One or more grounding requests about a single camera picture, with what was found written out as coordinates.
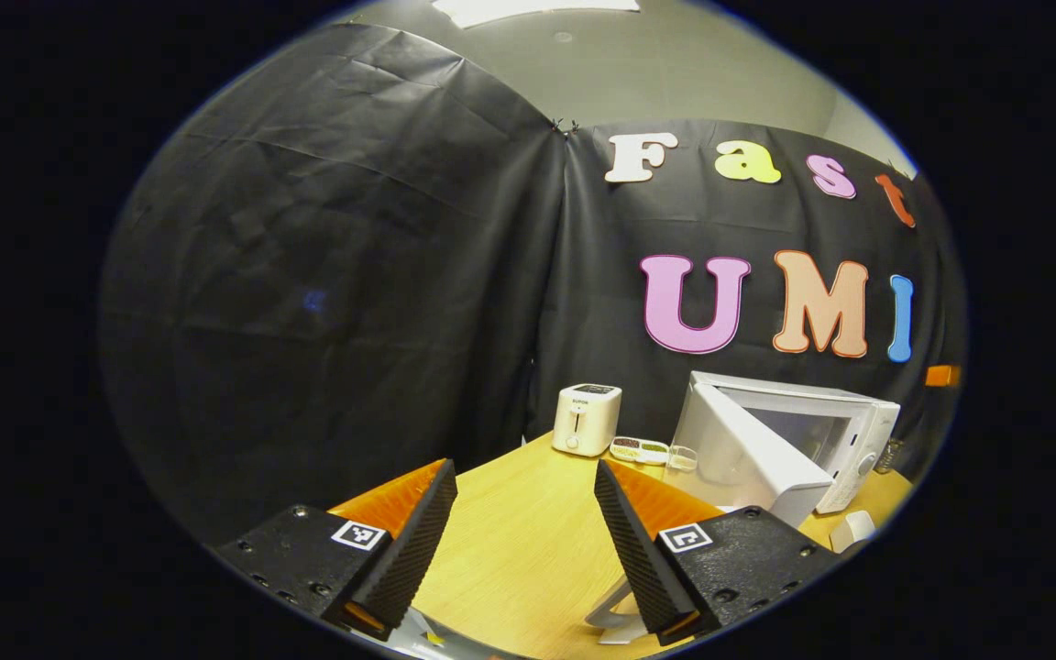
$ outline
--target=microwave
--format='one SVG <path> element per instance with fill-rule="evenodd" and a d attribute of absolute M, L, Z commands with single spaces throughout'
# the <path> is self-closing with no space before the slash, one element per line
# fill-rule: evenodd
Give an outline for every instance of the microwave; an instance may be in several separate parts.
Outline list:
<path fill-rule="evenodd" d="M 663 480 L 796 527 L 850 505 L 898 417 L 899 404 L 863 394 L 692 372 Z"/>

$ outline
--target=black backdrop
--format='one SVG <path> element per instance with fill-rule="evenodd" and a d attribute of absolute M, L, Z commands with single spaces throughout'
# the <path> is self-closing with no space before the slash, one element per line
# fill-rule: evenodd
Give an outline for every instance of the black backdrop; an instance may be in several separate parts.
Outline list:
<path fill-rule="evenodd" d="M 0 657 L 365 657 L 231 580 L 164 512 L 95 346 L 107 240 L 152 153 L 332 5 L 0 3 Z M 1031 154 L 1056 164 L 1056 4 L 730 7 L 929 172 L 964 254 L 975 377 L 934 472 L 840 588 L 687 657 L 1056 650 L 1056 496 L 1026 489 L 1056 492 L 1056 277 L 1014 285 L 1015 266 L 1056 275 L 1056 166 L 1015 178 Z"/>
<path fill-rule="evenodd" d="M 645 183 L 607 184 L 614 162 L 612 135 L 670 131 L 678 146 Z M 781 178 L 775 184 L 734 181 L 713 167 L 716 145 L 744 139 L 768 148 Z M 943 315 L 940 289 L 948 281 L 942 264 L 955 254 L 935 237 L 947 232 L 934 199 L 913 192 L 912 183 L 887 164 L 827 139 L 792 130 L 734 121 L 627 121 L 580 129 L 566 146 L 566 195 L 548 294 L 540 322 L 533 383 L 533 418 L 528 437 L 552 430 L 557 393 L 566 385 L 596 381 L 623 389 L 620 434 L 671 441 L 692 371 L 724 373 L 805 385 L 826 385 L 901 404 L 899 437 L 921 416 L 923 376 L 940 354 L 938 322 L 963 332 L 967 310 Z M 826 195 L 806 167 L 809 155 L 836 158 L 856 188 L 847 200 Z M 904 191 L 917 226 L 904 225 L 875 176 L 888 174 Z M 810 346 L 802 354 L 779 352 L 772 338 L 785 312 L 785 276 L 775 252 L 799 250 L 816 263 L 827 287 L 838 264 L 867 267 L 867 354 L 860 358 Z M 638 267 L 652 254 L 679 254 L 693 263 L 683 287 L 683 322 L 712 322 L 716 281 L 704 269 L 712 258 L 747 261 L 741 281 L 738 327 L 720 351 L 691 355 L 667 351 L 649 338 L 643 323 L 646 276 Z M 893 291 L 889 277 L 914 286 L 912 356 L 892 362 Z M 951 271 L 956 277 L 957 271 Z"/>
<path fill-rule="evenodd" d="M 605 183 L 608 138 L 654 131 L 679 145 L 653 178 Z M 718 174 L 725 139 L 767 146 L 779 183 Z M 812 154 L 837 158 L 857 195 L 819 191 Z M 914 228 L 874 183 L 886 172 Z M 936 322 L 967 322 L 942 314 L 955 256 L 934 239 L 946 231 L 935 201 L 912 190 L 791 130 L 661 120 L 566 136 L 423 38 L 326 25 L 214 95 L 144 172 L 101 281 L 101 367 L 143 473 L 209 544 L 441 456 L 495 458 L 548 431 L 557 392 L 580 381 L 621 385 L 619 431 L 650 439 L 670 441 L 692 369 L 898 401 L 905 437 Z M 779 250 L 808 252 L 827 284 L 842 262 L 868 267 L 866 356 L 771 345 Z M 703 264 L 750 263 L 724 350 L 676 354 L 646 336 L 638 263 L 661 253 L 699 265 L 692 326 L 715 306 Z M 914 285 L 904 363 L 886 355 L 892 275 Z"/>
<path fill-rule="evenodd" d="M 423 38 L 327 25 L 210 99 L 121 212 L 101 367 L 205 543 L 515 448 L 563 139 Z"/>

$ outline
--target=toaster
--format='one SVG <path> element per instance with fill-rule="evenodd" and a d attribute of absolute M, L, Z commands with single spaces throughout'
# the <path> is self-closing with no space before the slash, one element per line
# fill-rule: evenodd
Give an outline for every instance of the toaster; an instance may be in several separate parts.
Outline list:
<path fill-rule="evenodd" d="M 584 383 L 561 390 L 552 448 L 576 455 L 600 455 L 617 434 L 622 389 Z"/>

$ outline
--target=pink letter u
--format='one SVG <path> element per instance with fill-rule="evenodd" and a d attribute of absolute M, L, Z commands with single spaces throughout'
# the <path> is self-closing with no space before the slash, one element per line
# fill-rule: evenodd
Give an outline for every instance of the pink letter u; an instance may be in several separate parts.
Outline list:
<path fill-rule="evenodd" d="M 708 272 L 716 276 L 716 318 L 706 327 L 683 323 L 683 279 L 692 260 L 676 254 L 657 254 L 642 260 L 646 274 L 646 333 L 671 351 L 710 354 L 728 345 L 736 336 L 740 317 L 740 282 L 752 267 L 744 260 L 716 258 L 708 261 Z"/>

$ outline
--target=ceiling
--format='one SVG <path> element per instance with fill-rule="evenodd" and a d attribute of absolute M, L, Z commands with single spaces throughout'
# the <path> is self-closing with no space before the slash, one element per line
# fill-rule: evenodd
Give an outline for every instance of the ceiling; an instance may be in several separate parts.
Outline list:
<path fill-rule="evenodd" d="M 854 100 L 758 31 L 708 3 L 637 1 L 641 12 L 546 12 L 467 30 L 431 0 L 361 3 L 337 20 L 439 43 L 550 118 L 751 121 L 842 143 L 913 177 L 904 150 Z"/>

